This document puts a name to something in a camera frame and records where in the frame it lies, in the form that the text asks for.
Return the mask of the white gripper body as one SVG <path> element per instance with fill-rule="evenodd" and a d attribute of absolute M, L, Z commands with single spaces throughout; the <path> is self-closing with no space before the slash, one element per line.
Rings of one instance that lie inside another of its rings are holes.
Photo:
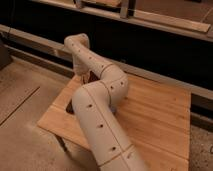
<path fill-rule="evenodd" d="M 90 78 L 90 70 L 83 63 L 75 63 L 74 72 L 76 75 L 80 76 L 83 80 L 88 80 Z"/>

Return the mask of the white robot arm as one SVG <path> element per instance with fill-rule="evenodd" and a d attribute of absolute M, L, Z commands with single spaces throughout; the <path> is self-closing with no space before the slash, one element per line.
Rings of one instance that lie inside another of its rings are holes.
<path fill-rule="evenodd" d="M 73 93 L 72 107 L 100 170 L 148 171 L 110 109 L 127 95 L 127 75 L 92 52 L 86 34 L 68 36 L 64 44 L 72 54 L 76 75 L 92 71 L 98 77 Z"/>

